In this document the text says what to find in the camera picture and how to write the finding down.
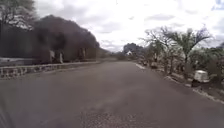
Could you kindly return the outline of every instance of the tree trunk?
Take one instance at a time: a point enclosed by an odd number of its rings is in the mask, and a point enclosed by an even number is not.
[[[173,57],[170,58],[170,72],[169,74],[172,75],[173,73]]]
[[[148,59],[148,66],[150,67],[152,65],[152,60]]]
[[[63,60],[63,54],[62,54],[62,52],[60,52],[60,57],[59,57],[59,61],[60,61],[60,63],[62,64],[63,62],[64,62],[64,60]]]
[[[83,59],[85,60],[86,59],[86,49],[85,48],[82,49],[82,56],[83,56]]]
[[[167,74],[167,71],[168,71],[168,60],[167,58],[164,59],[164,72],[165,74]]]
[[[3,25],[0,22],[0,43],[1,43],[1,39],[2,39],[2,31],[3,31]]]
[[[184,79],[188,79],[188,65],[187,65],[187,61],[188,61],[188,57],[186,55],[185,59],[184,59],[184,73],[183,73],[183,76],[184,76]]]
[[[56,50],[55,57],[53,59],[53,63],[60,63],[60,55],[61,55],[61,52],[59,50]]]

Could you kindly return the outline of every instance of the asphalt road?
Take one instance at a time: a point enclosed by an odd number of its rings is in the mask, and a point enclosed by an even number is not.
[[[10,128],[224,128],[223,105],[131,62],[0,81],[0,94]]]

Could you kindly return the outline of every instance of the stone wall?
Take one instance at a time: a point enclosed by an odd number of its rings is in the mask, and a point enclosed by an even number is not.
[[[15,78],[23,76],[25,74],[48,72],[59,69],[71,69],[98,63],[100,62],[77,62],[77,63],[64,63],[64,64],[0,67],[0,79]]]

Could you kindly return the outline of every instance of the white object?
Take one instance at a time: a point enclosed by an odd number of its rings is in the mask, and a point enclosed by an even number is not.
[[[208,72],[203,70],[196,70],[194,74],[194,79],[202,83],[207,83],[209,82]]]
[[[61,64],[63,63],[63,56],[62,56],[61,53],[60,53],[60,63],[61,63]]]
[[[55,57],[55,53],[54,53],[54,51],[50,50],[50,56],[51,56],[52,58]]]
[[[156,62],[152,62],[151,66],[157,66],[157,63]]]
[[[139,64],[135,64],[137,67],[139,67],[140,69],[145,69],[145,67],[139,65]]]

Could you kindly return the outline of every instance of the sky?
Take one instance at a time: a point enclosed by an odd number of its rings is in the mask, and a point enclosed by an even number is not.
[[[224,0],[35,0],[40,17],[53,14],[90,30],[100,46],[120,51],[127,43],[145,45],[146,29],[162,26],[177,31],[203,26],[224,41]]]

